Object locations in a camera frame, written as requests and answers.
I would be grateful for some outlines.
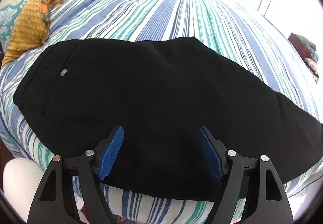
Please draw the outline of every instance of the ribbed blue pad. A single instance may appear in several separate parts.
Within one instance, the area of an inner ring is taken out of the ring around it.
[[[98,177],[100,180],[103,180],[106,176],[110,174],[113,164],[119,153],[120,147],[122,145],[123,135],[123,128],[119,126],[102,156],[100,162],[100,170],[98,172]]]
[[[210,168],[211,175],[222,180],[224,174],[222,171],[222,162],[219,154],[216,152],[214,146],[210,142],[208,136],[204,132],[203,128],[199,128],[196,132],[197,142],[203,151],[206,163]]]

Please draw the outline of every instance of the teal pillow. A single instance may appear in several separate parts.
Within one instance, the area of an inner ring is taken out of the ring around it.
[[[0,10],[0,43],[4,53],[7,51],[17,16],[25,6],[26,2],[27,0],[14,2]]]

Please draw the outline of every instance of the folded black garment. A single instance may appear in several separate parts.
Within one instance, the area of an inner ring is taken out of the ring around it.
[[[215,200],[219,183],[187,133],[201,126],[242,156],[269,156],[283,183],[323,154],[315,118],[193,37],[59,42],[35,61],[14,103],[64,158],[122,126],[103,182],[154,197]]]

